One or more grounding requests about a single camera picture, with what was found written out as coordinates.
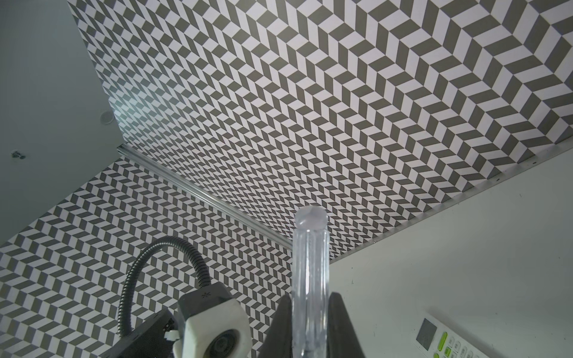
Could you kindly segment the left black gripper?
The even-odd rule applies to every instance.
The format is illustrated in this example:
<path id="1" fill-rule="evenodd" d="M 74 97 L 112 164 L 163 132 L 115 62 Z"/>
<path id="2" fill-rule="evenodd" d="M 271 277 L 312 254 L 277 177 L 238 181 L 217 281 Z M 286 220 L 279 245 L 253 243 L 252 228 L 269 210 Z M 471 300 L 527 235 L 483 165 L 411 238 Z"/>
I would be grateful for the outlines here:
<path id="1" fill-rule="evenodd" d="M 165 333 L 177 330 L 175 317 L 168 308 L 164 308 L 146 319 L 126 337 L 121 338 L 100 357 L 173 357 L 173 342 L 165 338 Z"/>

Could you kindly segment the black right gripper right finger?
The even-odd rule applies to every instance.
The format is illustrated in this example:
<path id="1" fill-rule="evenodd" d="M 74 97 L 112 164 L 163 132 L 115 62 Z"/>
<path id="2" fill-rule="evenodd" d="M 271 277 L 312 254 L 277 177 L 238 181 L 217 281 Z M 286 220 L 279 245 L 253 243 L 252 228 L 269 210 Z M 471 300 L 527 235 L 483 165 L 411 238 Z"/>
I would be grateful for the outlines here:
<path id="1" fill-rule="evenodd" d="M 332 292 L 328 302 L 328 357 L 365 358 L 342 295 Z"/>

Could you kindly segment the clear handle screwdriver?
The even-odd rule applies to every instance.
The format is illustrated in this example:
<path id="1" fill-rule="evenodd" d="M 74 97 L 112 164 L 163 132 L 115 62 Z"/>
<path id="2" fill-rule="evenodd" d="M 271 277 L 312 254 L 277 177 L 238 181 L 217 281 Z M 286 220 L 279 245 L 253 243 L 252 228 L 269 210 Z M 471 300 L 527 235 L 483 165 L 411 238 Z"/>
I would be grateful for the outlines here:
<path id="1" fill-rule="evenodd" d="M 326 357 L 329 298 L 328 214 L 317 206 L 295 214 L 292 236 L 292 355 Z"/>

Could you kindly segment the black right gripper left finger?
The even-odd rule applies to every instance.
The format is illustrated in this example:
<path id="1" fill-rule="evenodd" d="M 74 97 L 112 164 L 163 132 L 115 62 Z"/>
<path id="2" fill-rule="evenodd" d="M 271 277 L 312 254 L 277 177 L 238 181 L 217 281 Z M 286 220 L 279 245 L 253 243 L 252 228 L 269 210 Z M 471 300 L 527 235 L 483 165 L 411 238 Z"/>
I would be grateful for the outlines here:
<path id="1" fill-rule="evenodd" d="M 289 294 L 281 297 L 258 358 L 292 357 L 292 299 Z"/>

